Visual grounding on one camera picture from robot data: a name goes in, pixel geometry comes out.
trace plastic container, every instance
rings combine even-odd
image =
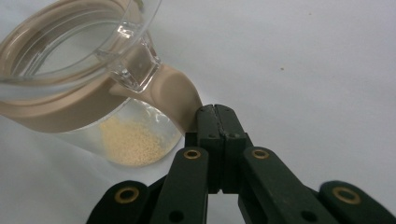
[[[160,3],[0,3],[0,114],[119,164],[162,158],[201,101],[152,46]]]

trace yellow granules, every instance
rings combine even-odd
[[[111,117],[100,124],[102,141],[109,160],[123,165],[151,164],[165,154],[161,139],[143,123]]]

